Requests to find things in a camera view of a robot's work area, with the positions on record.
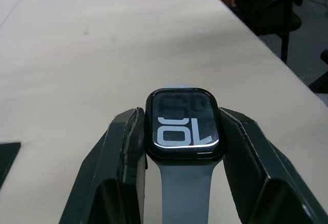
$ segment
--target watch screen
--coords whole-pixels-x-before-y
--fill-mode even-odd
[[[158,92],[152,100],[152,141],[157,150],[212,152],[219,143],[214,101],[201,89]]]

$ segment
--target digital time display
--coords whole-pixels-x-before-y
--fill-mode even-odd
[[[147,100],[147,147],[161,157],[213,156],[220,144],[217,105],[197,88],[160,89]]]

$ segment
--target white numerals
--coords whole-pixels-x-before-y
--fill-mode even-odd
[[[159,117],[158,121],[163,125],[170,125],[170,126],[161,126],[157,130],[157,142],[161,146],[189,146],[191,144],[190,129],[185,126],[177,126],[177,125],[188,124],[189,118],[174,120],[174,119],[164,119],[163,117]],[[208,136],[203,139],[199,138],[197,118],[191,118],[191,127],[192,127],[194,145],[205,145],[212,142],[212,136]],[[164,140],[165,131],[183,132],[184,140]]]

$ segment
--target white table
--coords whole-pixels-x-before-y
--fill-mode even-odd
[[[23,142],[0,223],[58,223],[113,117],[180,84],[255,119],[328,211],[328,109],[219,0],[20,0],[0,55],[0,141]],[[160,223],[150,160],[146,178],[145,223]],[[240,223],[222,164],[209,223]]]

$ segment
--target smartwatch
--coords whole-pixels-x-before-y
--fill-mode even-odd
[[[165,88],[147,98],[145,148],[159,166],[162,223],[207,223],[214,167],[224,155],[218,108],[200,88]]]

